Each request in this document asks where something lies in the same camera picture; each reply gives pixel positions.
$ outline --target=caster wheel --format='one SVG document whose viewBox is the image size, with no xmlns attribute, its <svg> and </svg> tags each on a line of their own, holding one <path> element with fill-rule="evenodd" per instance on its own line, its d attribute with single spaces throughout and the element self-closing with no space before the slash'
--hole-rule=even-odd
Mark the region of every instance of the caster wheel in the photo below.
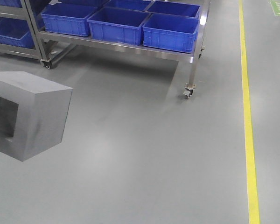
<svg viewBox="0 0 280 224">
<path fill-rule="evenodd" d="M 51 62 L 43 62 L 44 67 L 46 67 L 46 69 L 52 69 L 53 65 Z"/>
<path fill-rule="evenodd" d="M 189 99 L 193 95 L 194 90 L 186 90 L 183 94 L 186 99 Z"/>
</svg>

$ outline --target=metal shelving unit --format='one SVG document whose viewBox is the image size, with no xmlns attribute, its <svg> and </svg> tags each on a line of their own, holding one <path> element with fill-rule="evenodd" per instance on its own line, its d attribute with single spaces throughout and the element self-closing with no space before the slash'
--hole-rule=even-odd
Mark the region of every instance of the metal shelving unit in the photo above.
<svg viewBox="0 0 280 224">
<path fill-rule="evenodd" d="M 41 60 L 43 57 L 42 57 L 42 54 L 41 54 L 41 51 L 40 51 L 40 48 L 38 45 L 38 40 L 35 36 L 35 30 L 34 30 L 34 26 L 32 25 L 31 16 L 27 11 L 26 1 L 29 1 L 29 0 L 21 0 L 22 8 L 0 6 L 0 17 L 13 18 L 13 19 L 18 19 L 18 20 L 26 20 L 28 23 L 34 44 L 35 44 L 35 49 L 28 49 L 28 48 L 15 47 L 15 46 L 6 45 L 6 44 L 0 44 L 0 52 Z"/>
<path fill-rule="evenodd" d="M 185 97 L 189 98 L 196 89 L 196 86 L 194 85 L 194 79 L 198 59 L 200 58 L 203 50 L 203 37 L 210 9 L 210 0 L 183 0 L 183 2 L 200 5 L 202 7 L 200 11 L 200 27 L 195 50 L 190 54 L 144 46 L 133 46 L 123 43 L 99 41 L 94 40 L 91 37 L 49 33 L 44 31 L 44 28 L 38 29 L 33 16 L 30 0 L 21 0 L 21 2 L 23 8 L 0 7 L 0 16 L 27 20 L 30 30 L 33 32 L 32 36 L 36 49 L 21 49 L 0 44 L 0 52 L 40 59 L 47 69 L 52 69 L 53 65 L 57 61 L 59 61 L 64 55 L 70 52 L 77 45 L 133 53 L 143 56 L 151 56 L 179 62 L 187 62 L 192 64 L 192 66 L 189 73 L 189 81 L 185 86 Z M 69 45 L 59 54 L 52 55 L 51 51 L 58 42 L 68 43 Z"/>
</svg>

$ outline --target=gray floor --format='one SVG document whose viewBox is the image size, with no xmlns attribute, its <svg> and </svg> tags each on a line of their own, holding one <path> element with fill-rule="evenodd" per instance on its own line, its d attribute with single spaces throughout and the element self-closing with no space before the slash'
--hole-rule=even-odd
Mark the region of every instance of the gray floor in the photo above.
<svg viewBox="0 0 280 224">
<path fill-rule="evenodd" d="M 260 219 L 280 224 L 280 17 L 244 1 Z"/>
<path fill-rule="evenodd" d="M 261 219 L 280 224 L 280 18 L 260 0 L 244 11 Z M 183 63 L 78 47 L 46 70 L 0 55 L 0 70 L 74 88 L 62 144 L 0 153 L 0 224 L 247 224 L 238 1 L 212 2 L 205 45 L 189 101 Z"/>
</svg>

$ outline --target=blue plastic crate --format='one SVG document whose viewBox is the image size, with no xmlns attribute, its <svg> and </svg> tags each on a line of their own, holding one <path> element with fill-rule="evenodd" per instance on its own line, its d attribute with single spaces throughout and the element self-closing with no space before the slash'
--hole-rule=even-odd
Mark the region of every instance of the blue plastic crate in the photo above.
<svg viewBox="0 0 280 224">
<path fill-rule="evenodd" d="M 143 25 L 143 45 L 190 53 L 193 51 L 199 19 L 154 14 Z"/>
<path fill-rule="evenodd" d="M 76 36 L 89 36 L 87 19 L 96 7 L 57 3 L 42 13 L 46 31 Z"/>
<path fill-rule="evenodd" d="M 0 21 L 0 43 L 22 48 L 34 47 L 27 22 L 10 18 Z"/>
<path fill-rule="evenodd" d="M 22 7 L 21 0 L 0 0 L 0 6 Z"/>
<path fill-rule="evenodd" d="M 87 21 L 93 39 L 140 45 L 149 13 L 104 7 Z"/>
<path fill-rule="evenodd" d="M 111 0 L 105 6 L 145 11 L 150 3 L 149 0 Z"/>
<path fill-rule="evenodd" d="M 150 13 L 181 15 L 199 18 L 200 6 L 167 1 L 155 1 L 148 9 Z"/>
<path fill-rule="evenodd" d="M 108 0 L 60 0 L 60 2 L 74 4 L 74 5 L 84 5 L 84 6 L 94 6 L 101 7 Z"/>
</svg>

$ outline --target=metal frame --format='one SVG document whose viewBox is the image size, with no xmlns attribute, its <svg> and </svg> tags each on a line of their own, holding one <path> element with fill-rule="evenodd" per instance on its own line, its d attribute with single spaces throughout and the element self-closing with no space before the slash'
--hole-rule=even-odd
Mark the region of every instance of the metal frame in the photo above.
<svg viewBox="0 0 280 224">
<path fill-rule="evenodd" d="M 0 6 L 0 17 L 26 20 L 35 44 L 35 49 L 28 49 L 28 48 L 15 47 L 6 44 L 0 44 L 0 52 L 41 60 L 43 58 L 43 55 L 39 48 L 39 44 L 38 44 L 39 42 L 35 36 L 35 30 L 34 30 L 34 26 L 32 25 L 30 14 L 27 11 L 26 1 L 29 0 L 21 0 L 22 8 Z"/>
<path fill-rule="evenodd" d="M 183 0 L 186 3 L 200 5 L 202 7 L 200 11 L 200 27 L 198 32 L 198 38 L 195 45 L 194 53 L 181 53 L 169 50 L 154 49 L 144 46 L 133 46 L 123 43 L 105 42 L 94 40 L 91 37 L 79 37 L 72 35 L 63 35 L 56 33 L 49 33 L 44 31 L 44 28 L 38 29 L 30 0 L 21 0 L 23 8 L 2 7 L 0 6 L 0 16 L 8 18 L 16 18 L 27 20 L 29 28 L 32 33 L 33 40 L 35 42 L 35 49 L 17 48 L 9 45 L 0 44 L 0 52 L 9 53 L 14 55 L 26 56 L 31 58 L 37 58 L 42 61 L 46 68 L 51 69 L 53 64 L 57 63 L 64 55 L 70 52 L 76 45 L 82 45 L 87 47 L 109 49 L 120 52 L 134 53 L 137 55 L 151 56 L 156 58 L 174 60 L 179 62 L 191 63 L 191 70 L 189 74 L 189 81 L 185 86 L 184 95 L 189 98 L 193 91 L 196 89 L 194 85 L 194 79 L 196 74 L 196 68 L 198 59 L 201 56 L 203 50 L 203 37 L 206 21 L 210 9 L 210 0 Z M 51 55 L 51 51 L 55 44 L 58 42 L 68 43 L 60 54 Z"/>
</svg>

